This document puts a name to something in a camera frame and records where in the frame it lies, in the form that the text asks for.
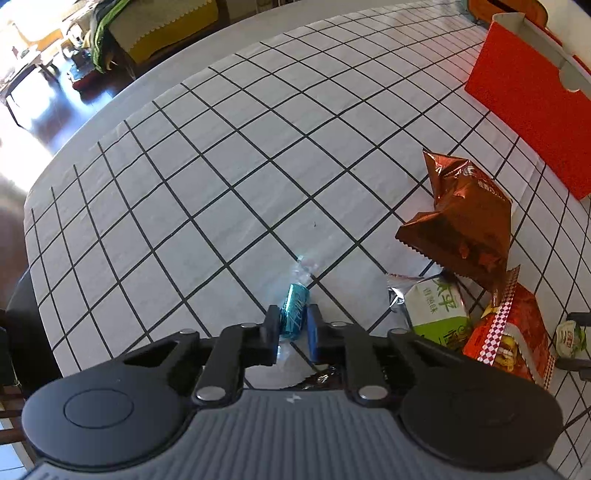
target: green packaging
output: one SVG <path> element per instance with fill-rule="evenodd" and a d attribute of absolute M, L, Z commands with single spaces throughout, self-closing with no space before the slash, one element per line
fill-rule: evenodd
<path fill-rule="evenodd" d="M 459 350 L 471 333 L 457 280 L 447 272 L 429 278 L 387 275 L 390 308 L 416 334 Z"/>

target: wooden chair leg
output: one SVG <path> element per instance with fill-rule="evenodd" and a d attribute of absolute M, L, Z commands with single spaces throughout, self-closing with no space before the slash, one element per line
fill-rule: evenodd
<path fill-rule="evenodd" d="M 0 393 L 0 401 L 23 400 L 22 393 Z"/>
<path fill-rule="evenodd" d="M 0 419 L 13 419 L 20 417 L 22 410 L 0 410 Z"/>
<path fill-rule="evenodd" d="M 21 429 L 0 430 L 0 445 L 24 442 L 27 438 Z"/>

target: sunlight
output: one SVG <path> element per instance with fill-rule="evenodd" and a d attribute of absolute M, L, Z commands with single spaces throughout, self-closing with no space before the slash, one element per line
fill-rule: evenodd
<path fill-rule="evenodd" d="M 0 111 L 0 175 L 28 192 L 51 161 L 51 154 L 26 130 Z"/>

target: white tablecloth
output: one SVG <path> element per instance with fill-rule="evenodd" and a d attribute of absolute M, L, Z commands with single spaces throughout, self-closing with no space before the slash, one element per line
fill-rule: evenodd
<path fill-rule="evenodd" d="M 550 334 L 564 312 L 589 311 L 589 199 L 463 89 L 485 35 L 437 0 L 315 22 L 195 73 L 53 168 L 25 227 L 64 374 L 184 327 L 261 322 L 301 255 L 326 319 L 384 335 L 397 325 L 384 274 L 439 270 L 394 238 L 433 207 L 423 147 L 474 159 L 513 197 L 509 266 L 521 264 Z M 479 317 L 487 294 L 462 282 Z M 281 350 L 249 385 L 313 373 L 305 335 Z M 565 419 L 591 405 L 578 377 L 557 371 L 551 390 Z M 590 440 L 587 416 L 552 465 L 575 475 Z"/>

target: snack pile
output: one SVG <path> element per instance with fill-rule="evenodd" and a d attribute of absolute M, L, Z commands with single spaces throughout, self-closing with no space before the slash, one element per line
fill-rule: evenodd
<path fill-rule="evenodd" d="M 511 244 L 511 201 L 470 160 L 423 150 L 434 207 L 403 224 L 396 238 L 444 267 L 430 278 L 387 276 L 390 308 L 415 333 L 548 388 L 555 357 L 535 295 L 506 271 Z M 454 274 L 491 292 L 474 327 Z M 559 338 L 564 354 L 583 342 L 570 325 Z"/>

